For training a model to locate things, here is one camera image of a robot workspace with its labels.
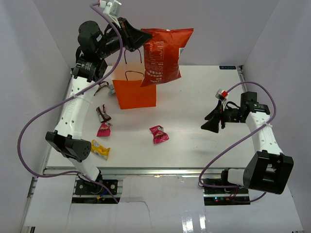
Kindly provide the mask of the orange paper bag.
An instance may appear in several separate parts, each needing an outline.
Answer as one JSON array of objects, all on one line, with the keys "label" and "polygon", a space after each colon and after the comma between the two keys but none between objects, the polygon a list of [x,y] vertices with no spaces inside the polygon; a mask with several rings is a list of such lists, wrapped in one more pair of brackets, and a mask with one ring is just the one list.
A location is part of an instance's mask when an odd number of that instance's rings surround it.
[{"label": "orange paper bag", "polygon": [[112,72],[112,82],[119,107],[122,110],[156,106],[156,86],[141,87],[144,79],[144,63],[140,50],[133,60],[123,53],[123,59]]}]

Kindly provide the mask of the pink snack packet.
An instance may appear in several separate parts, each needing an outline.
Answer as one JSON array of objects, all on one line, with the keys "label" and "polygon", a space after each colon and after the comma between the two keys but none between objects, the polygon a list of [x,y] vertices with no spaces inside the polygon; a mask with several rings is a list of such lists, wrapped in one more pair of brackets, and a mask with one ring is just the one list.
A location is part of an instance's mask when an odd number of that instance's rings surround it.
[{"label": "pink snack packet", "polygon": [[111,123],[103,122],[97,131],[97,137],[109,137],[111,134],[111,126]]}]

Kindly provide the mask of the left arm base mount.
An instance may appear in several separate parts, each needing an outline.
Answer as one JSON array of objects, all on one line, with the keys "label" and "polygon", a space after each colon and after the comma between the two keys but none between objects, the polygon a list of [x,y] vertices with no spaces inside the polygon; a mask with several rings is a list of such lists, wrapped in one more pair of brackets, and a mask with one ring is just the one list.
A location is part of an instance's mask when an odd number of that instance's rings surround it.
[{"label": "left arm base mount", "polygon": [[[103,185],[108,188],[112,195],[117,194],[118,180],[103,180]],[[100,185],[94,184],[90,181],[86,181],[82,178],[76,179],[76,184],[74,188],[75,195],[109,195],[107,190]]]}]

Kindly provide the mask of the silver clear snack packet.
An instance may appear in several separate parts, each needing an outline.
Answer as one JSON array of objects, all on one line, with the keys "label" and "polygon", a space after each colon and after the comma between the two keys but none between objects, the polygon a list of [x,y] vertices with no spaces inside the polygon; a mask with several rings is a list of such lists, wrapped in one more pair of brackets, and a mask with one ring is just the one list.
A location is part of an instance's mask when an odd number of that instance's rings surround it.
[{"label": "silver clear snack packet", "polygon": [[108,94],[111,96],[111,95],[114,95],[115,93],[116,93],[116,91],[115,91],[115,88],[114,88],[114,85],[109,85],[108,87],[107,87],[108,89],[109,89],[109,91],[108,91]]}]

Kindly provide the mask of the dark brown snack bar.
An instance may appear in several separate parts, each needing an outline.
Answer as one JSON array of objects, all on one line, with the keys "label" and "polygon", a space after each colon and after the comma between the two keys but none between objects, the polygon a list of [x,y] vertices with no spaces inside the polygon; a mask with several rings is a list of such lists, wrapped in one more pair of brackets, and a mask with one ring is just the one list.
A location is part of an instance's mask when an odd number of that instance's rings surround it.
[{"label": "dark brown snack bar", "polygon": [[99,121],[101,123],[108,122],[111,120],[111,116],[106,113],[105,105],[101,105],[96,108],[96,112],[98,114]]}]

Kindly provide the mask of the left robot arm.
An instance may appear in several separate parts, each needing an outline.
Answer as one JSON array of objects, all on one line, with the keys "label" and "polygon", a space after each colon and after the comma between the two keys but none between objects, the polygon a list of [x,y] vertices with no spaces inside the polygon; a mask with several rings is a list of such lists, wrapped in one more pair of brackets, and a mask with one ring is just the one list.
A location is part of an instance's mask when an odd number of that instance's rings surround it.
[{"label": "left robot arm", "polygon": [[67,158],[85,176],[86,188],[93,194],[102,190],[100,171],[91,161],[91,142],[82,139],[83,123],[91,100],[98,90],[98,80],[107,68],[106,57],[120,49],[133,52],[148,42],[152,35],[132,27],[127,19],[118,18],[116,29],[110,25],[101,31],[95,21],[82,23],[78,30],[79,47],[72,71],[70,101],[65,103],[61,119],[46,141]]}]

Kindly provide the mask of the yellow snack packet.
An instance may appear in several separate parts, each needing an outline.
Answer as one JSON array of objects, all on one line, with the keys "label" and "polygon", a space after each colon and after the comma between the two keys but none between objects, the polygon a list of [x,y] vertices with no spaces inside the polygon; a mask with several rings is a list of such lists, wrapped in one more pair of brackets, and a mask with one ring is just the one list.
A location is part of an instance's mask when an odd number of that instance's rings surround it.
[{"label": "yellow snack packet", "polygon": [[91,152],[100,156],[101,158],[108,160],[111,148],[105,148],[99,144],[96,140],[91,141]]}]

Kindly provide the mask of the brown candy bar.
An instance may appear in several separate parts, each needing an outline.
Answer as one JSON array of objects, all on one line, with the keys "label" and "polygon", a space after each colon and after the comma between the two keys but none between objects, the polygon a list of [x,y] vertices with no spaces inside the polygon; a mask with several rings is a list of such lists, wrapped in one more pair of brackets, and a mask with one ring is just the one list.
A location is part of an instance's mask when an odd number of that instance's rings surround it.
[{"label": "brown candy bar", "polygon": [[106,82],[106,81],[101,82],[101,83],[99,84],[99,87],[98,87],[96,93],[99,92],[102,88],[108,87],[108,86],[109,86],[109,82]]}]

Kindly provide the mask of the crimson snack packet with battery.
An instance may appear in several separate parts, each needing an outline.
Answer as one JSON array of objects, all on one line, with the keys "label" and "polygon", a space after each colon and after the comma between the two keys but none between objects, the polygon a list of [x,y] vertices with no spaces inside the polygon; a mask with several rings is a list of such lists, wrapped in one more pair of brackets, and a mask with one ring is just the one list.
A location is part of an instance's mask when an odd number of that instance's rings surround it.
[{"label": "crimson snack packet with battery", "polygon": [[149,129],[153,135],[153,143],[159,144],[169,140],[169,136],[164,132],[164,128],[160,125],[153,126]]}]

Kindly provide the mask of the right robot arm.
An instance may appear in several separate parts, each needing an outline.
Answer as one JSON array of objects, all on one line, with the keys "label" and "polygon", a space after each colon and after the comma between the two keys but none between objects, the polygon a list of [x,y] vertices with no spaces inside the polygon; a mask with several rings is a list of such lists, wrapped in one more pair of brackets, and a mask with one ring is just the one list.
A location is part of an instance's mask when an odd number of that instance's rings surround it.
[{"label": "right robot arm", "polygon": [[245,123],[252,133],[255,155],[246,168],[226,168],[218,182],[205,180],[205,187],[219,188],[232,193],[238,187],[282,194],[294,166],[293,158],[286,156],[276,142],[267,105],[257,101],[256,92],[241,94],[240,105],[229,107],[223,103],[226,92],[217,94],[215,109],[205,117],[202,130],[218,133],[226,123]]}]

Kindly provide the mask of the large red chips bag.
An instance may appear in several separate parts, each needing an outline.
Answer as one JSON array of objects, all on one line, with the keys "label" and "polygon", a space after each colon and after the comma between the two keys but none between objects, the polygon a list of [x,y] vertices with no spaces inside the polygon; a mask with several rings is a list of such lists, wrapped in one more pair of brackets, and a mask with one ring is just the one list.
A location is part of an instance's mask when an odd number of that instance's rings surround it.
[{"label": "large red chips bag", "polygon": [[181,78],[179,57],[193,33],[193,28],[148,28],[142,31],[151,34],[152,38],[143,45],[145,74],[141,87]]}]

